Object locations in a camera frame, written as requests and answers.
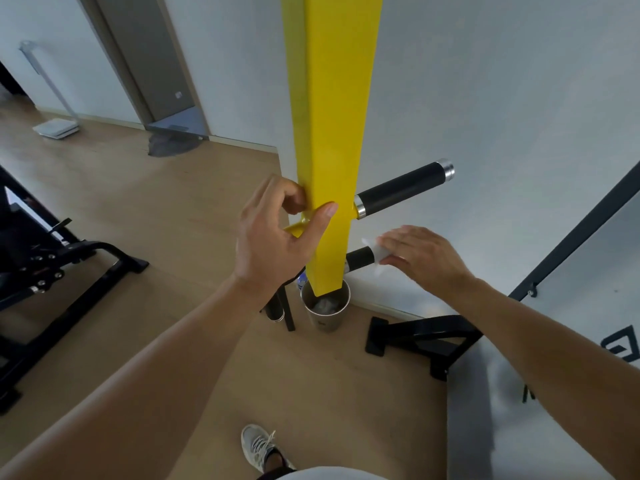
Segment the person's left hand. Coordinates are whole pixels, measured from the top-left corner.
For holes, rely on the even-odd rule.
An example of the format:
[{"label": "person's left hand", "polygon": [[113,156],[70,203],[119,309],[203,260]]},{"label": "person's left hand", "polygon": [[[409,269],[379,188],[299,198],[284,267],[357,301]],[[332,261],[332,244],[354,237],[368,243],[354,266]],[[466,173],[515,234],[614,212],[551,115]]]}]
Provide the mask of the person's left hand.
[{"label": "person's left hand", "polygon": [[335,202],[324,204],[316,210],[304,233],[295,238],[278,225],[281,207],[289,214],[305,210],[305,191],[292,180],[272,175],[240,213],[234,277],[267,299],[308,263],[338,210]]}]

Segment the trash can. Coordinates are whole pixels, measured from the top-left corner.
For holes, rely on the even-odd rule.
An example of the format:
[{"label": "trash can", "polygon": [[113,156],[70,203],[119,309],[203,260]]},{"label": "trash can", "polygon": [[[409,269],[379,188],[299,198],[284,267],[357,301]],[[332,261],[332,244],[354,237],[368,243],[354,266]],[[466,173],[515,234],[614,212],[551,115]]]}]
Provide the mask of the trash can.
[{"label": "trash can", "polygon": [[314,295],[311,284],[306,282],[300,290],[300,298],[316,329],[330,332],[340,327],[351,301],[351,290],[347,282],[342,280],[340,289],[318,297]]}]

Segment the white shirt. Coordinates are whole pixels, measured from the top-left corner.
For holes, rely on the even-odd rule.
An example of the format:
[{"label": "white shirt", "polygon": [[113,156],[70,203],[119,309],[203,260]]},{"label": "white shirt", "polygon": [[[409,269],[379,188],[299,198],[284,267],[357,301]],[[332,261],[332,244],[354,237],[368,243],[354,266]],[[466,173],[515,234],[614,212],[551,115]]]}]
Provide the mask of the white shirt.
[{"label": "white shirt", "polygon": [[283,477],[286,480],[385,480],[382,477],[342,467],[316,467],[300,470]]}]

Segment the shoe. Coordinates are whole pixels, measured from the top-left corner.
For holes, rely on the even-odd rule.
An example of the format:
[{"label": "shoe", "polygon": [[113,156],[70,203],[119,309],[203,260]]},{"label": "shoe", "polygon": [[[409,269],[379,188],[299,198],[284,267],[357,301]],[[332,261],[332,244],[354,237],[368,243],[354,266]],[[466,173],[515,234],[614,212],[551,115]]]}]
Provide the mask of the shoe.
[{"label": "shoe", "polygon": [[263,428],[256,424],[248,424],[242,430],[240,434],[240,443],[242,444],[242,451],[246,460],[258,470],[260,473],[264,473],[264,461],[272,451],[276,450],[284,461],[284,466],[295,469],[286,458],[282,451],[277,448],[273,442],[275,431],[272,434],[268,434]]}]

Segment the white wipe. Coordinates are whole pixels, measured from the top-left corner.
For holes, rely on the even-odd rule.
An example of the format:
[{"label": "white wipe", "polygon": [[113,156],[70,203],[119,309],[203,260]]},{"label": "white wipe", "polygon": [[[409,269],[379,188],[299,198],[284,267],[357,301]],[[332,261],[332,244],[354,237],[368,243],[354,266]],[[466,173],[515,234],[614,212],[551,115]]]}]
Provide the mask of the white wipe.
[{"label": "white wipe", "polygon": [[373,252],[373,261],[375,263],[375,266],[373,268],[373,275],[380,276],[380,274],[382,274],[382,272],[385,270],[385,266],[380,266],[380,261],[382,261],[382,259],[386,258],[387,256],[391,256],[391,251],[380,246],[378,243],[376,243],[375,239],[363,239],[362,243],[365,246],[370,247],[371,251]]},{"label": "white wipe", "polygon": [[340,303],[335,298],[324,296],[311,308],[313,313],[318,315],[333,315],[340,308]]}]

